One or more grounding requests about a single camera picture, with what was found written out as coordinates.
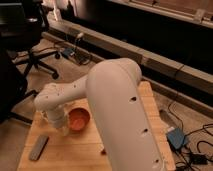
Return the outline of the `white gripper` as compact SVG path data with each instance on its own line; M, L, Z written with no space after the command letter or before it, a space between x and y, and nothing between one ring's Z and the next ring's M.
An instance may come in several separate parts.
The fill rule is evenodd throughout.
M62 107L57 107L53 110L48 110L47 118L49 123L56 130L61 132L63 136L67 136L69 134L68 116L64 112L64 109Z

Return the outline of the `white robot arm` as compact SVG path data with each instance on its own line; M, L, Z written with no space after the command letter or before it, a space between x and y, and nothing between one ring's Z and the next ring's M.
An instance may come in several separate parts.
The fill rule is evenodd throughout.
M104 60L72 83L49 83L34 100L55 128L65 125L60 108L85 98L112 171L166 171L166 164L141 100L142 78L132 59Z

